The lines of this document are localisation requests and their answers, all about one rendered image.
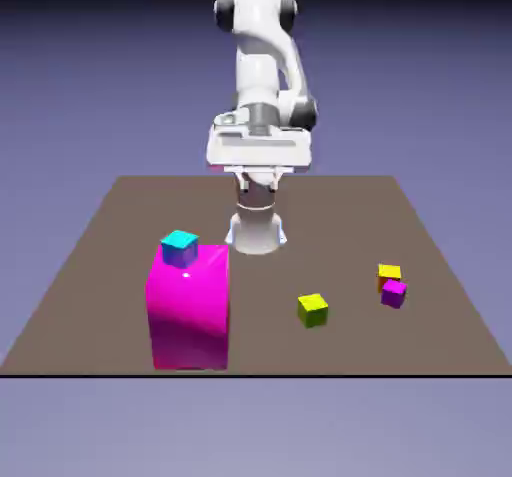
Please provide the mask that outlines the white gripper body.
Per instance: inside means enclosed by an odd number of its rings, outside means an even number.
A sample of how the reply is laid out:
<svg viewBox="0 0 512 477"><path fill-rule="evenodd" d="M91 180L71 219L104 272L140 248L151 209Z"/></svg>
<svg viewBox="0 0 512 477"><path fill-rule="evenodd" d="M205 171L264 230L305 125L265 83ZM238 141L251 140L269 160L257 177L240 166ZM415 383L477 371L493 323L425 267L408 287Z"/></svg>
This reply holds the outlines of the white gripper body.
<svg viewBox="0 0 512 477"><path fill-rule="evenodd" d="M247 125L213 125L206 160L211 166L228 168L308 168L311 134L271 126L269 136L254 136Z"/></svg>

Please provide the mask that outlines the small cyan cube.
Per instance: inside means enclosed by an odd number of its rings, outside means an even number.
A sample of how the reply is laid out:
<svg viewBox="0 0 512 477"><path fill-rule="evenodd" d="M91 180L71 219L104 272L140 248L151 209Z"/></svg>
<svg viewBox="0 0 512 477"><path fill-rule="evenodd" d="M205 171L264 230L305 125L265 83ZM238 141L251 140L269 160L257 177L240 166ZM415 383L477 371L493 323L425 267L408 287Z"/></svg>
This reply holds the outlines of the small cyan cube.
<svg viewBox="0 0 512 477"><path fill-rule="evenodd" d="M167 265L187 268L198 258L199 236L182 230L174 230L160 241L162 259Z"/></svg>

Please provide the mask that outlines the small yellow-green cube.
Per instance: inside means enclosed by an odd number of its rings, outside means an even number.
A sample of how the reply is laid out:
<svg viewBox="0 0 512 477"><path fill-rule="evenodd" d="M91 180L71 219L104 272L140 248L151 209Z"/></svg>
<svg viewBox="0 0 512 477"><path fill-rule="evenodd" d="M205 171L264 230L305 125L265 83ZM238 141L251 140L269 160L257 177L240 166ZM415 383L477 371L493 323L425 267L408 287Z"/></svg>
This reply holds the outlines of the small yellow-green cube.
<svg viewBox="0 0 512 477"><path fill-rule="evenodd" d="M298 297L297 315L305 328L322 326L327 323L329 307L319 293Z"/></svg>

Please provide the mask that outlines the small yellow cube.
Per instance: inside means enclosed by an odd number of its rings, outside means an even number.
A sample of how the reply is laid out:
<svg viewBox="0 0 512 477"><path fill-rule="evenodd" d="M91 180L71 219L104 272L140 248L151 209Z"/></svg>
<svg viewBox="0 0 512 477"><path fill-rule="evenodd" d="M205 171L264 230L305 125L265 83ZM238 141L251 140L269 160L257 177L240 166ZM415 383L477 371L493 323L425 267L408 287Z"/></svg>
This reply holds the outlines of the small yellow cube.
<svg viewBox="0 0 512 477"><path fill-rule="evenodd" d="M380 293L388 280L400 282L402 279L399 265L379 263L377 267L377 292Z"/></svg>

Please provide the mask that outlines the small purple cube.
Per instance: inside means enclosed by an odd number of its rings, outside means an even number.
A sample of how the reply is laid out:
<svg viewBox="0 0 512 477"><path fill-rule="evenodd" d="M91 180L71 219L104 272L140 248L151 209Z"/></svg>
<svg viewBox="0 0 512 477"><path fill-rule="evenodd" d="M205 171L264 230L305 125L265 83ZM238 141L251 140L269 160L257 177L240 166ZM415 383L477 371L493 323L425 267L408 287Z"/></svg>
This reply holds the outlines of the small purple cube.
<svg viewBox="0 0 512 477"><path fill-rule="evenodd" d="M400 309L404 303L408 285L393 279L387 280L381 289L381 303L394 309Z"/></svg>

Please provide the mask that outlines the large magenta box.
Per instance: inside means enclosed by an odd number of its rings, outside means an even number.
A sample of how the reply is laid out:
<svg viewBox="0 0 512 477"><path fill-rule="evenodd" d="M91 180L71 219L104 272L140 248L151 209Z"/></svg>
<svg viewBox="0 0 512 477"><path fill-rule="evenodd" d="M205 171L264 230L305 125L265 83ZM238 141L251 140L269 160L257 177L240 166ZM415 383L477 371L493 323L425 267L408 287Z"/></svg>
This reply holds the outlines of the large magenta box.
<svg viewBox="0 0 512 477"><path fill-rule="evenodd" d="M197 260L183 269L165 263L158 249L145 298L155 369L227 369L228 246L201 244Z"/></svg>

